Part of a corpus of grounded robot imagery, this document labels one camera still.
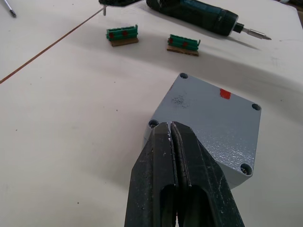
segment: screw hole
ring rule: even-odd
[[[244,173],[245,175],[251,175],[252,174],[252,169],[248,164],[243,163],[240,167],[241,167],[242,173]]]
[[[185,73],[180,73],[180,76],[181,76],[181,78],[183,78],[183,79],[187,79],[187,78],[188,78],[188,75],[185,74]]]
[[[254,108],[255,110],[258,110],[258,111],[261,109],[261,107],[258,104],[255,104],[255,103],[251,106],[252,106],[252,108]]]
[[[153,129],[154,127],[156,127],[159,124],[159,122],[157,120],[151,119],[150,122],[148,122],[148,126]]]

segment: cordless screwdriver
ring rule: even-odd
[[[106,15],[106,5],[124,7],[140,0],[99,0]],[[229,36],[232,31],[245,32],[259,39],[271,40],[264,33],[247,29],[237,23],[239,16],[228,10],[197,0],[146,0],[152,9],[165,15],[184,20],[219,35]]]

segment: green terminal block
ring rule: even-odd
[[[187,39],[177,35],[170,35],[167,42],[170,46],[175,46],[178,48],[191,50],[191,51],[197,51],[199,49],[201,40],[199,40],[198,42],[197,40]]]
[[[137,38],[138,26],[112,28],[107,30],[106,38],[109,41]]]

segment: white table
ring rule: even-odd
[[[211,4],[273,40],[219,37],[139,2],[109,7],[1,84],[0,226],[123,226],[146,124],[180,72],[262,107],[254,175],[232,191],[246,227],[301,225],[303,31],[296,11],[269,0]],[[14,10],[19,17],[26,11]],[[87,5],[86,18],[97,10]],[[31,57],[24,52],[37,54],[68,32],[68,21],[85,20],[76,17],[52,13],[53,38],[37,39],[37,49],[29,42],[17,56],[2,36],[1,75]],[[109,45],[106,29],[135,24],[139,43]],[[16,29],[22,35],[25,28]],[[201,39],[200,57],[167,52],[169,34]],[[6,61],[12,57],[16,64]]]

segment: textured metal surface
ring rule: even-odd
[[[233,188],[251,177],[254,168],[261,110],[253,104],[200,79],[178,76],[151,119],[191,127]],[[243,163],[250,174],[242,172]]]

